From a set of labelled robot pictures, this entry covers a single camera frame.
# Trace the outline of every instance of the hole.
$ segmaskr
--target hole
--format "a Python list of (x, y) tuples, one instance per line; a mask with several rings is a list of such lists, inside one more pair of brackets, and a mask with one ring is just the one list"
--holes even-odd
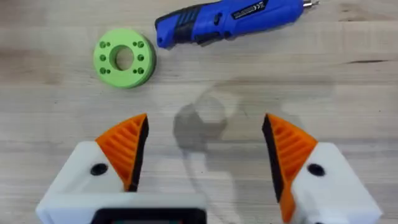
[(140, 62), (144, 60), (144, 56), (143, 55), (138, 55), (137, 58), (138, 58), (138, 61), (140, 61)]
[(102, 62), (104, 62), (104, 61), (106, 60), (106, 56), (105, 56), (105, 55), (101, 55), (101, 56), (99, 56), (99, 59), (100, 59)]
[(90, 170), (90, 173), (92, 175), (103, 175), (104, 173), (106, 173), (107, 170), (108, 170), (108, 165), (104, 163), (99, 163), (93, 165), (93, 167)]
[(101, 48), (105, 48), (105, 47), (106, 47), (106, 43), (105, 43), (105, 42), (103, 42), (103, 41), (101, 41), (101, 42), (99, 43), (99, 47), (101, 47)]
[(323, 177), (326, 174), (324, 168), (318, 164), (310, 164), (307, 169), (312, 175), (317, 177)]
[(131, 67), (134, 61), (134, 54), (127, 46), (120, 45), (112, 49), (110, 61), (115, 69), (125, 71)]
[(142, 41), (139, 41), (137, 44), (139, 48), (142, 48), (144, 46), (144, 43)]

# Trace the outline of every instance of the orange ridged pad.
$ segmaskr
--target orange ridged pad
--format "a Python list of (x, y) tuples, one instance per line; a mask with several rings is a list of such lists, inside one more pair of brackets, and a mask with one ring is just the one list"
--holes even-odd
[(137, 190), (148, 132), (147, 115), (141, 114), (119, 123), (95, 140), (123, 181), (125, 191)]
[(295, 210), (290, 190), (292, 182), (318, 141), (300, 128), (272, 114), (266, 115), (263, 133), (267, 140), (282, 219), (288, 223)]

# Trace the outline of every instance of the blue power tool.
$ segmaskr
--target blue power tool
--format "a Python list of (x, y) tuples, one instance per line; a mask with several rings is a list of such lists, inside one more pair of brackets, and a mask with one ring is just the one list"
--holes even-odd
[(186, 7), (155, 21), (157, 45), (200, 45), (294, 22), (317, 0), (222, 0)]

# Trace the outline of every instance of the green 3d printed disc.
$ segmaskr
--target green 3d printed disc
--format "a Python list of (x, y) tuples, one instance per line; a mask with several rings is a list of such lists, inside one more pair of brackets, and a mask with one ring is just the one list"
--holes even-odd
[[(134, 58), (130, 68), (121, 70), (116, 64), (116, 56), (126, 47), (131, 49)], [(118, 88), (144, 84), (154, 71), (155, 60), (155, 52), (149, 41), (129, 29), (107, 32), (99, 40), (94, 51), (94, 67), (99, 78)]]

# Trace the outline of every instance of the wooden table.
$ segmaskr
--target wooden table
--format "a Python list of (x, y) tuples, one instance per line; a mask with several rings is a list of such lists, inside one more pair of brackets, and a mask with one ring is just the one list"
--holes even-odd
[(143, 86), (93, 70), (96, 41), (199, 0), (0, 2), (0, 223), (34, 208), (75, 145), (148, 113), (140, 192), (201, 192), (209, 223), (281, 223), (265, 112), (338, 145), (398, 222), (398, 1), (323, 0), (295, 24), (207, 47), (156, 49)]

